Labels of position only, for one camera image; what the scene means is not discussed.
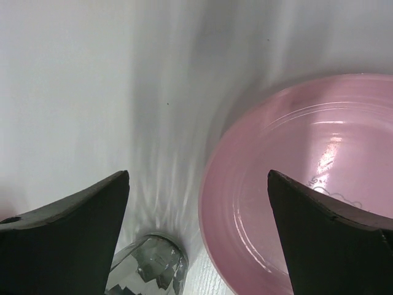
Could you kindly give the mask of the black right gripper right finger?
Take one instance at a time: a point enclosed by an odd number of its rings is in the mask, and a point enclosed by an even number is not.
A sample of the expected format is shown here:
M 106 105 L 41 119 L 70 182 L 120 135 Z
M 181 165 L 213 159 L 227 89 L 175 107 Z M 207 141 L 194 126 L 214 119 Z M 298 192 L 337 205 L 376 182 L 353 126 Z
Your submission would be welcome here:
M 392 294 L 392 219 L 276 170 L 268 197 L 294 294 Z

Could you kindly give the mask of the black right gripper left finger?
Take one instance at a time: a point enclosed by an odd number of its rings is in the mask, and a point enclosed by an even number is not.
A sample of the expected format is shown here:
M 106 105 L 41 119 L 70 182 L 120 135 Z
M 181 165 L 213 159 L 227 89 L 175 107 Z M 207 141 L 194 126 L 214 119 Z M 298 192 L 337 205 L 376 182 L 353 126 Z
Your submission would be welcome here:
M 1 221 L 1 294 L 104 294 L 129 181 L 118 171 Z

